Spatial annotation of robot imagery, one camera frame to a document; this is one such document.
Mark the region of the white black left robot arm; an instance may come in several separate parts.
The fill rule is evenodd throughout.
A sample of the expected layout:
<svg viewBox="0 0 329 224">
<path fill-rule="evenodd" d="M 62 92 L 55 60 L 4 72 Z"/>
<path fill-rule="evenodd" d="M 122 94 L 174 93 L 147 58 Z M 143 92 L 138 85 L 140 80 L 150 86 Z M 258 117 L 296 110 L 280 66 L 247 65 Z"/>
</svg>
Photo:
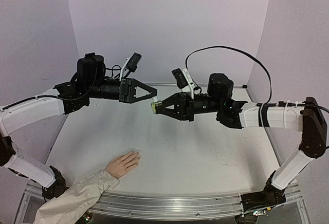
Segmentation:
<svg viewBox="0 0 329 224">
<path fill-rule="evenodd" d="M 119 69 L 118 77 L 109 77 L 104 57 L 87 53 L 78 60 L 77 71 L 69 82 L 58 84 L 43 94 L 1 106 L 1 166 L 41 185 L 44 199 L 66 201 L 69 189 L 61 172 L 24 155 L 10 135 L 49 117 L 76 112 L 89 106 L 91 98 L 133 104 L 157 96 L 155 88 L 129 78 L 140 60 L 141 55 L 134 53 Z"/>
</svg>

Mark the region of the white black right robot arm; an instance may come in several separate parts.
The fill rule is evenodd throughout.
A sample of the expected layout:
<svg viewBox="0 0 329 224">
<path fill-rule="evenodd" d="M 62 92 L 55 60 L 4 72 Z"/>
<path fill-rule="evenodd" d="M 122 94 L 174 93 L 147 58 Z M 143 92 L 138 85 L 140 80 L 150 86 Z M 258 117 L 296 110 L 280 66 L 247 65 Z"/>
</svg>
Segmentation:
<svg viewBox="0 0 329 224">
<path fill-rule="evenodd" d="M 298 148 L 270 175 L 263 190 L 241 196 L 242 214 L 257 216 L 285 203 L 287 186 L 327 150 L 327 123 L 322 114 L 325 109 L 313 97 L 295 103 L 235 101 L 233 81 L 223 73 L 210 75 L 205 94 L 195 94 L 197 87 L 187 69 L 176 69 L 173 75 L 180 92 L 163 101 L 153 98 L 151 107 L 155 114 L 192 122 L 197 114 L 216 113 L 216 120 L 227 128 L 283 128 L 302 133 Z"/>
</svg>

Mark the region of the bare human hand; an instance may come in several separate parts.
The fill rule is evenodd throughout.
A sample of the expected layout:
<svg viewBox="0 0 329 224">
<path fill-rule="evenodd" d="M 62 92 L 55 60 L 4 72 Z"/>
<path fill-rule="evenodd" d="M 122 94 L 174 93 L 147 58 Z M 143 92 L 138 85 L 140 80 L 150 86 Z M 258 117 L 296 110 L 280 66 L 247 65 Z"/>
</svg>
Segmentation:
<svg viewBox="0 0 329 224">
<path fill-rule="evenodd" d="M 130 151 L 110 161 L 105 170 L 118 179 L 135 169 L 139 165 L 140 159 L 139 152 Z"/>
</svg>

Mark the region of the beige sleeved forearm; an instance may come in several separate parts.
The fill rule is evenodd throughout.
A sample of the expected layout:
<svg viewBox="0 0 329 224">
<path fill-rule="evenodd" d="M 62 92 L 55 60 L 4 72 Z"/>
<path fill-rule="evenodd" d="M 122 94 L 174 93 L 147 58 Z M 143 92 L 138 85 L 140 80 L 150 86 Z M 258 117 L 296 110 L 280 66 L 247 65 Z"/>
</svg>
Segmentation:
<svg viewBox="0 0 329 224">
<path fill-rule="evenodd" d="M 43 204 L 36 212 L 34 223 L 76 223 L 108 189 L 119 180 L 106 170 L 81 179 L 61 196 Z"/>
</svg>

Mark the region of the yellow nail polish bottle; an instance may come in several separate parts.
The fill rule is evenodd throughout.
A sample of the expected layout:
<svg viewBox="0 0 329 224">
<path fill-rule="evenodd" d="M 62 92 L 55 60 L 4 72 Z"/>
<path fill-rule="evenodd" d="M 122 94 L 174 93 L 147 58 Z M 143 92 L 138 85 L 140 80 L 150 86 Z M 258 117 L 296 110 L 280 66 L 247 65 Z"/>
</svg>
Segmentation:
<svg viewBox="0 0 329 224">
<path fill-rule="evenodd" d="M 158 107 L 162 106 L 162 101 L 156 101 L 151 103 L 151 110 L 153 114 L 157 114 Z"/>
</svg>

